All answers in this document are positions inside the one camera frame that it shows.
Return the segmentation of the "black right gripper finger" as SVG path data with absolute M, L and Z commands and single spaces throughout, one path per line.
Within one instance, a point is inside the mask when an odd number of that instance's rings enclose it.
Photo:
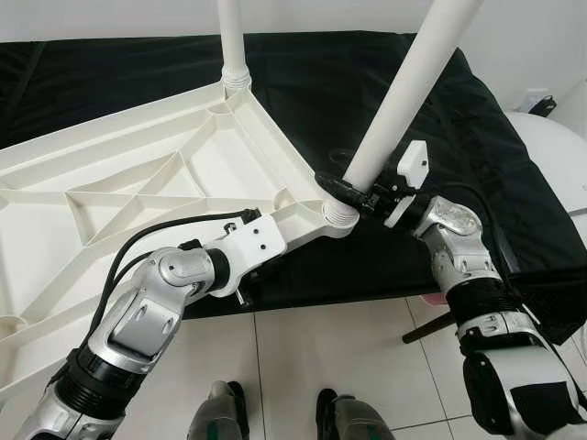
M 356 189 L 353 185 L 331 173 L 315 172 L 315 181 L 320 188 L 332 198 L 349 208 L 361 208 L 366 202 L 365 192 Z

